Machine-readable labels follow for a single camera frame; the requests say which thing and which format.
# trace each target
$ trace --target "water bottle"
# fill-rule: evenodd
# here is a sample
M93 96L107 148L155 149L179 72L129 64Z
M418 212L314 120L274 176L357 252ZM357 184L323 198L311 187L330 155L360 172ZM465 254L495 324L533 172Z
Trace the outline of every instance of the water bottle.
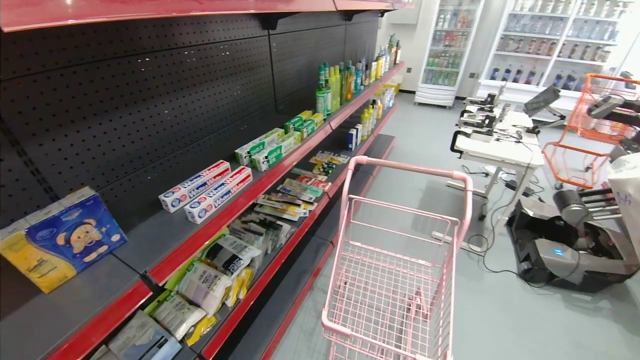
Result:
M580 29L578 30L578 35L577 37L579 38L586 38L587 37L587 31L589 30L589 21L585 20L582 23L582 26L580 27Z
M600 32L600 21L596 21L596 24L593 26L593 28L591 29L591 32L589 33L589 39L593 40L598 36L598 33Z

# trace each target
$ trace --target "green bottle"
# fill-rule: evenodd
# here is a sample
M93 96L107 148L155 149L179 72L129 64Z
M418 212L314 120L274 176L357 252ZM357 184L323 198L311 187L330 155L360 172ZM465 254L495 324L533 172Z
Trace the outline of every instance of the green bottle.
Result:
M329 83L329 63L325 62L324 63L324 92L326 93L325 96L325 103L324 103L324 108L326 110L326 114L329 115L331 113L331 84Z
M320 80L318 81L318 88L316 89L316 113L320 113L323 119L326 119L326 91L324 90L324 66L320 66Z

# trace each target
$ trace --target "shopping cart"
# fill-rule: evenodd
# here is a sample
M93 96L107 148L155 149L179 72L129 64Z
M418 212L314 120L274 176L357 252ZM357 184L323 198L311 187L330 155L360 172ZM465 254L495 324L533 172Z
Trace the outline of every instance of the shopping cart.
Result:
M464 216L445 215L349 195L356 164L464 182ZM390 190L402 184L388 184ZM349 162L340 228L322 312L330 359L452 359L456 253L472 212L471 178L356 156Z
M622 138L633 137L637 129L619 122L594 119L587 110L605 95L637 99L638 93L630 86L633 84L640 85L640 81L600 74L586 76L586 84L560 139L547 143L543 148L556 179L556 190L565 183L592 189L606 179L604 170L609 163L611 145L618 144ZM573 139L567 136L569 131L575 131L579 137L590 141L572 143Z

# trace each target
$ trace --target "box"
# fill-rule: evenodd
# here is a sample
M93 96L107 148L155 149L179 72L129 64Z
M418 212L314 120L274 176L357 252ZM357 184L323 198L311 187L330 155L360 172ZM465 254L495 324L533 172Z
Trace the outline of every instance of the box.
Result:
M222 204L226 203L238 191L244 188L253 179L251 169L239 167L229 176L224 178L208 192L197 197L184 208L189 220L196 224L203 222L214 213Z
M108 347L119 359L171 360L182 345L143 311L138 310Z
M251 157L268 147L274 146L283 136L285 131L276 127L270 132L260 136L254 141L236 150L236 159L242 166L247 166Z
M229 163L220 160L202 170L199 174L174 186L158 198L162 203L162 207L170 213L173 213L186 205L187 202L191 201L194 197L204 193L206 189L219 183L225 176L229 175L230 172L231 167Z
M253 167L258 171L266 171L275 165L284 156L289 154L301 142L301 135L297 131L286 134L280 143L272 148L264 149L251 158Z
M45 293L127 241L88 187L2 229L0 239L0 254Z

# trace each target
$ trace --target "gray floor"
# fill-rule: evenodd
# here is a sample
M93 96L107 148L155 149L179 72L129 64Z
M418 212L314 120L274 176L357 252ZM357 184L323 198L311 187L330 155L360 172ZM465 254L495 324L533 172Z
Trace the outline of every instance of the gray floor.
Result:
M459 108L414 106L413 96L406 94L399 96L398 103L399 109L382 130L397 137L390 160L451 170L465 164L472 171L479 170L481 164L458 160L449 152ZM558 129L546 129L541 142L557 140L560 134ZM536 175L546 189L541 196L549 201L554 190L546 171L541 168ZM487 182L474 177L476 188ZM461 193L444 183L443 179L383 169L366 197L459 216ZM505 204L512 196L508 190L500 199L502 189L496 186L489 207ZM420 231L416 224L407 226ZM487 233L486 226L475 222L468 234ZM588 296L557 288L532 289L514 275L487 272L478 261L468 252L458 256L452 330L457 360L638 359L640 275ZM500 230L486 263L495 270L515 270L513 247L505 230ZM320 313L332 264L331 258L273 359L327 359L329 342L322 334Z

